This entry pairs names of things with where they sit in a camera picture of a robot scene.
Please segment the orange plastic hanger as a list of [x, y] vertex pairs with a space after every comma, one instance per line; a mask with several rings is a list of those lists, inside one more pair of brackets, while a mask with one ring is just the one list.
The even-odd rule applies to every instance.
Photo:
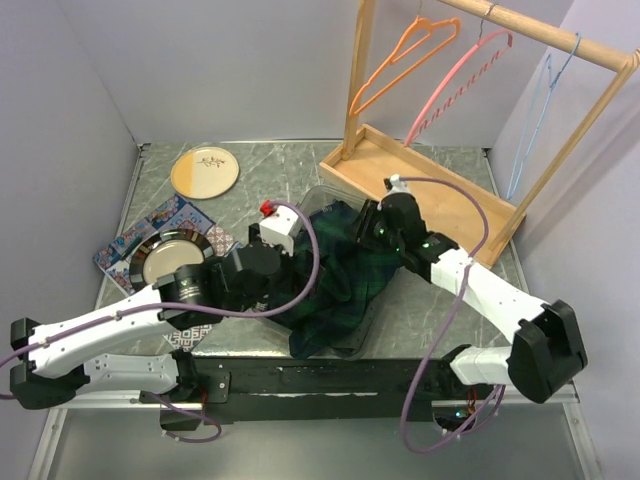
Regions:
[[[350, 117], [360, 115], [371, 104], [385, 95], [390, 89], [404, 80], [409, 74], [413, 73], [427, 60], [451, 45], [461, 33], [461, 27], [461, 20], [458, 17], [434, 21], [418, 12], [413, 21], [399, 37], [397, 43], [385, 60], [380, 63], [357, 91], [349, 105], [348, 115]], [[419, 50], [425, 43], [431, 41], [434, 36], [439, 35], [441, 32], [448, 33], [448, 36], [444, 37], [441, 42], [435, 44], [429, 51], [408, 65], [402, 72], [375, 93], [371, 95], [368, 94], [372, 85], [386, 70], [403, 61], [407, 56], [411, 56], [416, 50]]]

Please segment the blue wire hanger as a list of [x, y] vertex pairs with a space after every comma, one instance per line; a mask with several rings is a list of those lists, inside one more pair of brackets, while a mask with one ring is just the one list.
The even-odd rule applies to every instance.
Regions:
[[529, 157], [534, 150], [534, 146], [539, 135], [541, 126], [547, 114], [554, 91], [565, 69], [576, 56], [577, 50], [582, 42], [582, 34], [576, 32], [575, 43], [567, 55], [564, 63], [557, 70], [553, 68], [553, 54], [549, 53], [543, 60], [538, 78], [535, 83], [534, 93], [529, 103], [526, 117], [519, 137], [516, 153], [513, 157], [509, 183], [504, 198], [511, 200], [517, 193], [522, 174], [525, 170]]

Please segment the pink plastic hanger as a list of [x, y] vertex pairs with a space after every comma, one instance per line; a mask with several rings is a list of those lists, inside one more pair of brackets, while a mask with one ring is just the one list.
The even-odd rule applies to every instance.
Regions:
[[486, 9], [477, 39], [432, 91], [403, 145], [472, 145], [488, 139], [491, 127], [486, 115], [503, 103], [500, 87], [515, 71], [517, 52], [513, 31], [504, 27], [485, 31], [489, 16], [499, 6], [493, 1]]

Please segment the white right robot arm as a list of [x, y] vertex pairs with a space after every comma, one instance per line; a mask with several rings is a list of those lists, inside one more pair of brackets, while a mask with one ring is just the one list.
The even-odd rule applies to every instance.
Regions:
[[487, 319], [506, 347], [466, 346], [451, 354], [440, 391], [460, 398], [472, 385], [508, 385], [542, 404], [588, 365], [574, 309], [562, 300], [532, 296], [473, 260], [457, 242], [427, 228], [413, 195], [395, 192], [368, 200], [355, 222], [362, 247], [392, 253], [426, 282]]

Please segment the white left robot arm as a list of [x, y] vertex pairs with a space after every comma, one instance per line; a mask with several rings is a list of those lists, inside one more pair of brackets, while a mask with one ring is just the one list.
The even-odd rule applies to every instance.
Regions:
[[213, 326], [228, 317], [256, 318], [253, 305], [283, 279], [297, 227], [251, 226], [251, 241], [224, 257], [184, 265], [108, 307], [53, 324], [29, 318], [11, 325], [17, 359], [9, 398], [27, 410], [65, 404], [78, 395], [140, 390], [184, 402], [201, 385], [193, 357], [117, 356], [129, 340]]

